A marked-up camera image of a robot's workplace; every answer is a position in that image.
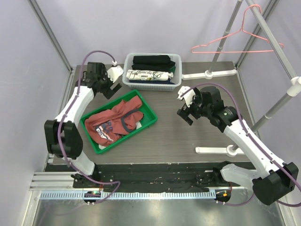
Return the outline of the red tank top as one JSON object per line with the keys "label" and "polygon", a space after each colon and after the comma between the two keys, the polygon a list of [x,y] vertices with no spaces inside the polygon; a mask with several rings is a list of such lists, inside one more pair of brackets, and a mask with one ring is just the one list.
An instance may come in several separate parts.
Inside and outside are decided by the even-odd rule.
{"label": "red tank top", "polygon": [[137,129],[144,114],[139,111],[142,101],[134,96],[129,101],[122,100],[111,109],[93,114],[84,122],[85,128],[97,144],[108,147]]}

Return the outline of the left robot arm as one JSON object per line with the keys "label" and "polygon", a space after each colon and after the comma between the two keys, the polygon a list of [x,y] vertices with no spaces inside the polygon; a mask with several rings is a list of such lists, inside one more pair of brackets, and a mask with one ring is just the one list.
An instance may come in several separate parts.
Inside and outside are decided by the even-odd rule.
{"label": "left robot arm", "polygon": [[80,70],[67,105],[55,119],[47,120],[44,124],[48,153],[70,164],[91,188],[99,185],[101,176],[97,165],[83,151],[83,140],[78,131],[79,121],[97,93],[110,99],[122,87],[116,81],[123,72],[117,63],[106,69],[103,63],[89,62],[86,70]]}

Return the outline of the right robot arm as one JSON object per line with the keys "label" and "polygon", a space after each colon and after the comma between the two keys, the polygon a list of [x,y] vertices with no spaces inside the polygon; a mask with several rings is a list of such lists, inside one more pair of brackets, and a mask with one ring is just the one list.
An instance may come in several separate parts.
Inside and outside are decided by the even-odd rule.
{"label": "right robot arm", "polygon": [[190,115],[195,119],[207,118],[238,145],[255,167],[255,170],[248,170],[226,162],[212,174],[216,185],[233,182],[252,190],[254,196],[265,205],[279,202],[294,188],[301,187],[297,182],[298,167],[293,162],[285,163],[266,147],[243,120],[237,105],[224,105],[220,87],[213,83],[205,84],[202,89],[182,86],[178,91],[178,99],[185,103],[177,114],[189,125],[193,123]]}

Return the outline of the green plastic tray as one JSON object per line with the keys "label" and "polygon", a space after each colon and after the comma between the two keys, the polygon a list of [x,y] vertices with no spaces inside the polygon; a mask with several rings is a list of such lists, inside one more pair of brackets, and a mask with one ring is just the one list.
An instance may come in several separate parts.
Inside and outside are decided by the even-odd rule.
{"label": "green plastic tray", "polygon": [[[144,114],[144,117],[143,119],[140,121],[142,127],[139,128],[139,129],[136,129],[135,131],[131,132],[130,134],[122,137],[121,139],[119,139],[118,141],[116,141],[115,143],[109,145],[108,147],[106,147],[105,149],[103,150],[100,150],[98,145],[95,141],[92,140],[92,138],[90,137],[90,135],[88,134],[86,128],[85,128],[85,120],[87,118],[89,118],[90,116],[92,116],[93,114],[96,114],[96,113],[100,113],[102,111],[105,111],[105,110],[108,110],[108,109],[111,109],[112,107],[116,106],[117,104],[119,104],[122,100],[125,100],[125,101],[129,101],[131,98],[133,98],[134,96],[138,96],[141,101],[142,101],[142,106],[139,108],[139,111],[141,111],[143,114]],[[81,123],[81,126],[91,144],[91,147],[93,148],[94,152],[96,154],[103,154],[109,150],[111,150],[112,148],[120,145],[122,142],[130,139],[132,136],[142,132],[143,130],[147,129],[148,127],[152,126],[154,123],[156,123],[158,120],[158,117],[157,115],[154,113],[154,111],[151,109],[151,107],[149,106],[149,104],[147,104],[147,102],[145,101],[145,99],[142,97],[142,95],[140,94],[139,91],[137,90],[132,90],[126,94],[124,94],[123,96],[121,97],[118,97],[116,99],[114,99],[113,101],[110,101],[108,103],[106,103],[105,105],[91,111],[90,113],[87,113],[85,114],[84,116],[81,117],[80,119],[80,123]]]}

